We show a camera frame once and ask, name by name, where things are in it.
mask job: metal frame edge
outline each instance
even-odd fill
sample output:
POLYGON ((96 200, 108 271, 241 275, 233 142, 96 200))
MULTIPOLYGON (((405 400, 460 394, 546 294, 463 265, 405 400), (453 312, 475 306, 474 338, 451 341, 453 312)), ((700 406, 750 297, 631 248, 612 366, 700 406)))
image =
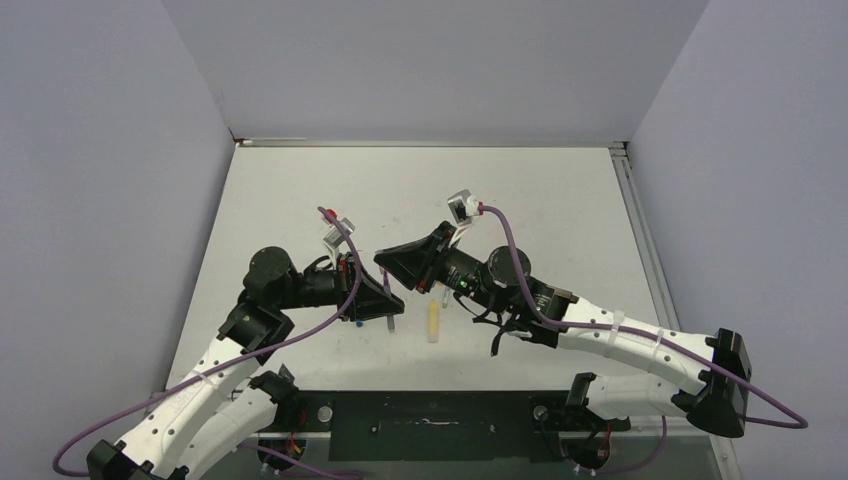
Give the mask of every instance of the metal frame edge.
POLYGON ((630 226, 633 228, 636 247, 639 250, 639 257, 642 259, 642 267, 645 269, 648 289, 654 301, 654 309, 657 311, 657 320, 663 327, 681 330, 668 283, 654 245, 654 239, 651 237, 651 232, 645 221, 645 213, 639 201, 636 185, 633 184, 627 151, 624 148, 610 148, 610 158, 616 177, 618 177, 618 184, 621 187, 621 196, 624 198, 627 215, 630 217, 630 226))
POLYGON ((609 148, 624 149, 623 142, 581 142, 566 140, 318 140, 308 138, 247 138, 242 147, 521 147, 521 148, 609 148))
POLYGON ((723 480, 742 480, 742 470, 733 449, 733 441, 729 438, 710 435, 710 444, 716 458, 719 474, 723 480))

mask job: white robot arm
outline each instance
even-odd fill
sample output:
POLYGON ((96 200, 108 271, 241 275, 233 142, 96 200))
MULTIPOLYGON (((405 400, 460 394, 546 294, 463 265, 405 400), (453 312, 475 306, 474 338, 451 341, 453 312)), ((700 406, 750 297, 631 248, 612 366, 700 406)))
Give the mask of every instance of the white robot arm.
MULTIPOLYGON (((375 263, 410 290, 425 293, 439 282, 452 289, 457 299, 468 298, 485 307, 473 321, 500 327, 492 355, 506 334, 552 348, 593 353, 643 370, 642 375, 584 373, 574 379, 566 406, 580 409, 595 424, 629 416, 680 416, 716 435, 744 434, 748 391, 758 389, 748 383, 751 367, 740 335, 724 329, 714 336, 663 329, 547 285, 529 275, 529 259, 515 248, 504 218, 509 246, 480 262, 459 250, 458 243, 473 225, 472 217, 486 208, 468 191, 451 197, 448 205, 459 229, 442 222, 428 237, 378 251, 375 263), (489 320, 489 314, 497 315, 497 321, 489 320), (737 385, 739 381, 745 389, 737 385)), ((353 231, 350 222, 338 223, 337 228, 353 231)), ((327 251, 335 257, 327 268, 318 268, 321 260, 330 260, 323 258, 298 273, 286 252, 276 247, 263 249, 251 259, 238 305, 186 379, 210 366, 225 368, 165 399, 114 445, 101 441, 95 446, 88 457, 93 480, 199 478, 243 439, 271 425, 279 409, 288 408, 298 390, 294 377, 283 367, 279 373, 264 372, 251 379, 249 389, 215 413, 230 392, 268 359, 262 355, 237 363, 238 357, 278 344, 291 332, 293 323, 282 310, 340 305, 350 292, 354 270, 350 267, 355 260, 351 254, 338 254, 341 236, 332 233, 324 237, 327 251)), ((359 271, 362 284, 345 312, 348 319, 403 312, 402 301, 384 291, 361 265, 359 271)), ((770 424, 806 427, 803 418, 788 413, 797 417, 797 426, 770 424)))

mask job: cable tie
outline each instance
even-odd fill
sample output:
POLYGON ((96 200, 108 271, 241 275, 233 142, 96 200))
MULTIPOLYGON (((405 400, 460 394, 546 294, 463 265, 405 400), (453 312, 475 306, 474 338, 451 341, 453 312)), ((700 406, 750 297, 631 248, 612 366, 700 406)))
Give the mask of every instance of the cable tie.
POLYGON ((665 330, 660 328, 657 330, 657 340, 654 342, 654 351, 651 353, 651 363, 648 364, 648 368, 645 369, 648 373, 654 373, 654 366, 657 364, 657 355, 660 353, 660 347, 662 347, 662 337, 665 334, 665 330))
POLYGON ((230 394, 229 393, 224 394, 223 392, 221 392, 220 389, 218 388, 218 387, 220 387, 220 385, 215 385, 215 383, 212 381, 212 379, 210 379, 209 377, 204 375, 203 372, 192 369, 192 373, 197 374, 197 376, 200 377, 201 382, 212 387, 212 391, 215 392, 215 395, 217 395, 218 398, 221 399, 222 402, 226 402, 227 400, 230 399, 230 394))
POLYGON ((615 348, 615 339, 618 338, 618 327, 624 321, 624 312, 616 310, 612 315, 612 328, 610 328, 609 336, 607 337, 607 346, 604 347, 604 358, 609 358, 613 348, 615 348))

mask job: black strap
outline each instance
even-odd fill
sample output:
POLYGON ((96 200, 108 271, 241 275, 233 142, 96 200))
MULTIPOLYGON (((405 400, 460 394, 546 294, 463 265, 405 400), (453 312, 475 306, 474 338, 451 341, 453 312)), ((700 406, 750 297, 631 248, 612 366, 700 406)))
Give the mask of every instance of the black strap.
MULTIPOLYGON (((509 318, 506 319, 506 322, 503 322, 500 330, 498 330, 498 333, 495 334, 495 338, 492 339, 492 349, 489 352, 493 357, 496 356, 500 350, 501 337, 503 337, 504 333, 509 333, 513 330, 521 330, 518 328, 518 324, 515 323, 515 319, 517 317, 518 315, 516 315, 515 312, 510 313, 509 318)), ((501 320, 501 316, 498 314, 498 321, 501 320)))
POLYGON ((587 446, 589 446, 589 442, 591 442, 595 437, 597 437, 599 433, 601 433, 601 431, 597 428, 594 428, 594 430, 592 430, 592 434, 589 435, 586 440, 583 440, 583 445, 581 445, 580 448, 586 448, 587 446))
POLYGON ((551 456, 554 458, 564 460, 568 458, 565 452, 562 451, 562 442, 559 440, 559 435, 554 435, 557 443, 559 444, 559 454, 556 453, 556 450, 553 445, 551 445, 551 439, 548 437, 548 432, 545 429, 545 421, 548 419, 548 414, 544 414, 542 418, 539 419, 539 430, 542 432, 542 440, 545 441, 545 445, 548 447, 548 451, 551 452, 551 456))
POLYGON ((486 325, 493 325, 495 327, 503 326, 503 318, 501 317, 500 313, 496 314, 497 317, 498 317, 497 322, 489 320, 488 318, 486 318, 486 317, 489 316, 490 313, 492 313, 492 307, 494 306, 494 303, 495 303, 494 298, 489 300, 489 307, 486 309, 485 312, 481 313, 480 315, 471 311, 471 309, 468 308, 465 305, 465 303, 462 302, 462 295, 460 295, 459 292, 454 291, 453 292, 453 298, 456 300, 456 303, 458 303, 460 307, 465 309, 466 312, 470 313, 471 315, 474 315, 474 318, 471 319, 472 323, 483 323, 483 324, 486 324, 486 325))
MULTIPOLYGON (((310 270, 317 270, 317 269, 318 269, 318 264, 319 264, 319 263, 324 262, 324 261, 327 261, 327 260, 329 260, 329 259, 330 259, 329 255, 324 255, 324 256, 321 256, 321 257, 316 258, 314 262, 310 263, 309 265, 307 265, 307 267, 306 267, 306 268, 304 268, 304 269, 303 269, 303 273, 306 273, 306 272, 308 272, 308 271, 310 271, 310 270)), ((333 264, 332 264, 332 263, 327 264, 326 266, 324 266, 323 268, 321 268, 321 270, 327 270, 328 268, 330 268, 330 267, 332 267, 332 266, 333 266, 333 264)))

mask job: screw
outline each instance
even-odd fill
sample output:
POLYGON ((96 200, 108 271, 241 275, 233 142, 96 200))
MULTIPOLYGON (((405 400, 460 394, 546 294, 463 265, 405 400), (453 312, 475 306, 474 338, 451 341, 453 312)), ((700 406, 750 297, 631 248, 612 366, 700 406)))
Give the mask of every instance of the screw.
POLYGON ((328 406, 323 406, 318 409, 318 420, 322 423, 327 423, 333 418, 333 409, 328 406))
POLYGON ((533 418, 536 420, 541 420, 543 415, 547 415, 548 409, 544 405, 537 405, 536 408, 533 409, 533 418))

